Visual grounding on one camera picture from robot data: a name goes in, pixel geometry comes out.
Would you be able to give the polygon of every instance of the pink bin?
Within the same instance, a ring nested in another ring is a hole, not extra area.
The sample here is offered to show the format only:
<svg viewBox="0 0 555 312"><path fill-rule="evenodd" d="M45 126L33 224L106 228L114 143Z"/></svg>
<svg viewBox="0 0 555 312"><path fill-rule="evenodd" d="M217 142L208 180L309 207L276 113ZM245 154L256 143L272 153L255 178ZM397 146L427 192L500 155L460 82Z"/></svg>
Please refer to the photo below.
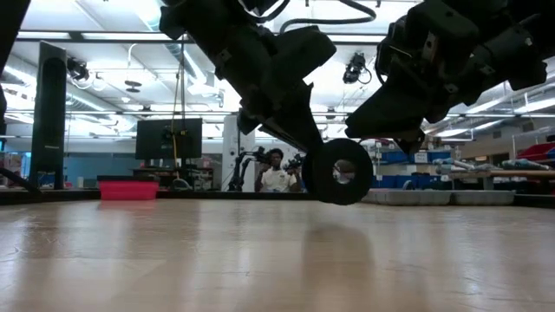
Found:
<svg viewBox="0 0 555 312"><path fill-rule="evenodd" d="M160 187L154 177L99 176L102 200L154 200Z"/></svg>

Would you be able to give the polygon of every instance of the wooden floor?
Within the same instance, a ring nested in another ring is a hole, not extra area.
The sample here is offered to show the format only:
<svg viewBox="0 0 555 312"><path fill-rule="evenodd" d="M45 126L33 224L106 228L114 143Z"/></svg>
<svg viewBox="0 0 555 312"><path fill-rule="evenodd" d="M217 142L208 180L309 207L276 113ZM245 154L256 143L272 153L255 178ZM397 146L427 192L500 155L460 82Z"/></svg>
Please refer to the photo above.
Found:
<svg viewBox="0 0 555 312"><path fill-rule="evenodd" d="M0 207L0 311L552 312L555 211Z"/></svg>

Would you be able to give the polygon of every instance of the tall black speaker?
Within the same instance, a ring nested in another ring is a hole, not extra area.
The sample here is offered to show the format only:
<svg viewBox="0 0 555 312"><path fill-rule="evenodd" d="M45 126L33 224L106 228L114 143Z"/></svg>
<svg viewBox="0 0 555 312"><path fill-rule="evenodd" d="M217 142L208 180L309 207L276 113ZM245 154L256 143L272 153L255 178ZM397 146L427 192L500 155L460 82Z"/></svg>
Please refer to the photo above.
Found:
<svg viewBox="0 0 555 312"><path fill-rule="evenodd" d="M39 186L42 175L54 173L55 190L63 189L66 61L65 49L41 42L29 182Z"/></svg>

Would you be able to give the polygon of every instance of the white shirt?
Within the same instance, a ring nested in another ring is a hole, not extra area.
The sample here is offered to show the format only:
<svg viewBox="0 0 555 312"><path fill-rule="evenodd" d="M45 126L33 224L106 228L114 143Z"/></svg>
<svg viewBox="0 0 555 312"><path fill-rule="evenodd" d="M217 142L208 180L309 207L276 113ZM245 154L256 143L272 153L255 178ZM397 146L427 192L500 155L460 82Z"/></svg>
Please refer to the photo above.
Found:
<svg viewBox="0 0 555 312"><path fill-rule="evenodd" d="M284 170L268 169L262 174L262 192L288 192L297 183L295 175Z"/></svg>

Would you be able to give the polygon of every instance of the computer monitor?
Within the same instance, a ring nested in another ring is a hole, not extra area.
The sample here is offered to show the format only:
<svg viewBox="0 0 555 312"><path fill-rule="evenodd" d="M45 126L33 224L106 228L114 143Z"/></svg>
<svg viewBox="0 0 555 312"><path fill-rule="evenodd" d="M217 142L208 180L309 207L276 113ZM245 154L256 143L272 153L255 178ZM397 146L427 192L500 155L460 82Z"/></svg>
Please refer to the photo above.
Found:
<svg viewBox="0 0 555 312"><path fill-rule="evenodd" d="M173 136L177 158L202 155L202 119L141 120L137 122L136 159L173 159Z"/></svg>

